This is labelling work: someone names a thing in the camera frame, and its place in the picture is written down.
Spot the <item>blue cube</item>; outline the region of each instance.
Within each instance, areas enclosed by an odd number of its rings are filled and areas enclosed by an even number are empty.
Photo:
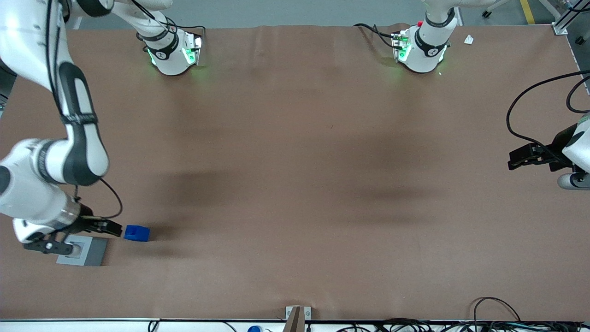
[[[149,228],[138,225],[127,225],[123,237],[131,241],[147,242],[149,239]]]

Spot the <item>gray floor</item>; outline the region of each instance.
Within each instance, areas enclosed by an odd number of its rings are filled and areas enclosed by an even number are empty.
[[[529,0],[537,24],[548,24],[553,16],[537,0]],[[489,18],[481,17],[482,8],[461,8],[465,25],[527,24],[521,4],[512,0],[496,8]],[[380,26],[397,22],[413,24],[424,19],[424,6],[418,0],[175,0],[165,14],[179,25],[204,25],[208,28],[250,28],[260,25],[353,25],[363,22]],[[69,28],[129,29],[114,15],[103,18],[72,19]],[[590,69],[590,41],[573,41],[590,28],[590,14],[580,17],[568,28],[570,44],[581,69]],[[8,96],[14,77],[0,70],[0,93]]]

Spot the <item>yellow floor stripe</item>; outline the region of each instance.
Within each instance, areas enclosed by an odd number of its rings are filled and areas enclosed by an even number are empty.
[[[526,22],[528,24],[535,24],[535,18],[533,17],[533,12],[530,11],[530,5],[528,0],[520,0],[520,5],[522,6],[522,11],[525,12]]]

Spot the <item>table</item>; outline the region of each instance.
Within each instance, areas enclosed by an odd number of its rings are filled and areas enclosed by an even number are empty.
[[[323,319],[469,318],[480,296],[525,320],[590,315],[588,193],[506,165],[525,144],[506,130],[510,102],[576,70],[551,27],[458,27],[430,74],[352,27],[207,31],[202,66],[178,77],[131,31],[68,34],[124,200],[116,221],[152,241],[111,239],[102,267],[56,265],[3,216],[0,317],[273,318],[306,304]],[[515,130],[549,143],[575,123],[577,79],[525,96]],[[51,95],[20,78],[0,123],[2,155],[65,133]],[[80,194],[116,210],[104,186]]]

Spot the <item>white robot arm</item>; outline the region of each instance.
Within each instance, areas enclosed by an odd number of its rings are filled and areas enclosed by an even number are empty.
[[[426,17],[421,25],[414,25],[395,34],[393,39],[396,60],[417,73],[428,73],[443,60],[448,39],[457,26],[454,7],[489,6],[495,0],[422,0]],[[566,130],[558,133],[546,147],[527,144],[510,153],[508,167],[515,170],[525,165],[549,164],[551,171],[571,168],[572,172],[559,177],[558,184],[568,190],[590,190],[590,114]]]
[[[495,0],[422,0],[426,17],[394,36],[394,55],[398,62],[417,73],[434,70],[447,50],[448,38],[457,26],[454,7],[489,6]]]
[[[0,0],[0,58],[54,95],[67,133],[63,139],[25,139],[0,161],[0,213],[14,218],[17,239],[26,249],[69,255],[74,246],[57,241],[59,232],[121,234],[121,225],[92,217],[90,208],[58,186],[92,185],[109,169],[86,78],[68,51],[64,17],[113,11],[143,37],[162,73],[180,74],[195,64],[200,39],[197,43],[194,35],[152,11],[172,1],[137,2],[147,13],[128,0]]]

